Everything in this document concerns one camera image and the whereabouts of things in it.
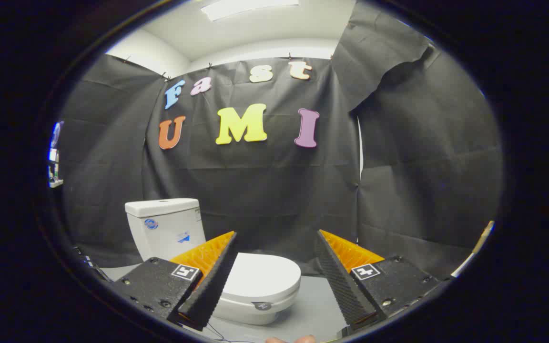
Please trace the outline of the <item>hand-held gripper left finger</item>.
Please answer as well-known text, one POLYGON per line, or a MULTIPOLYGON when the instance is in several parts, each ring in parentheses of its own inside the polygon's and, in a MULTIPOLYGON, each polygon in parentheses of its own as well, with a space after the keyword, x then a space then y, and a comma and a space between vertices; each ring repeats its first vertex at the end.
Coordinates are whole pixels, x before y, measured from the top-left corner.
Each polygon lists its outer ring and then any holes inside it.
POLYGON ((112 288, 149 315, 201 331, 237 258, 236 240, 236 232, 227 232, 170 260, 150 257, 112 288))

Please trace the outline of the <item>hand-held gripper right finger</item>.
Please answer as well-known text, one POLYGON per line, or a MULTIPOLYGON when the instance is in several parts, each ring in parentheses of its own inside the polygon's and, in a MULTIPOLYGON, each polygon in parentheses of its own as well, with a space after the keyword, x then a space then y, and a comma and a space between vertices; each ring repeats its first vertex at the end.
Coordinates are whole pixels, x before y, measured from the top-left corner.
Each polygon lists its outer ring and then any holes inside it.
POLYGON ((402 313, 441 281, 405 257, 384 258, 319 230, 315 254, 347 329, 362 329, 402 313))

